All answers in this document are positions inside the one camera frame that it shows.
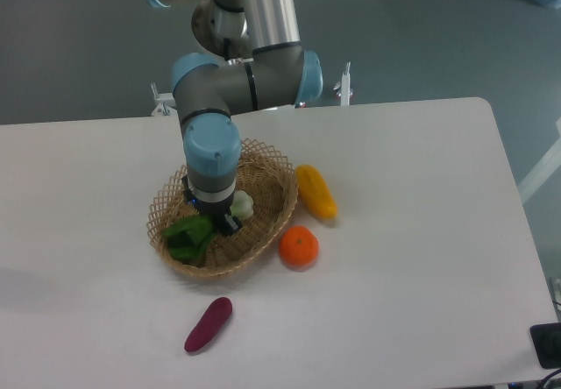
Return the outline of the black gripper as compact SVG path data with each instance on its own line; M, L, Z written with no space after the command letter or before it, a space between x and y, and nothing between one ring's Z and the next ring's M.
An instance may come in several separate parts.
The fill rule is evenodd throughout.
M223 236L232 236L242 229L241 221L231 215L235 182L218 192L202 191L195 187L188 176L183 176L181 183L183 201L191 205L199 214L213 216L214 224Z

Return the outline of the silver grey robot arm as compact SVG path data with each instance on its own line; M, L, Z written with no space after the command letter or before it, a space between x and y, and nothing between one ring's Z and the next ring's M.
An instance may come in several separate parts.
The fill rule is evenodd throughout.
M156 8L191 0L147 0ZM187 173L184 199L232 235L241 140L233 116L317 99L320 61L302 48L294 0L194 0L192 31L201 53L172 68L172 95Z

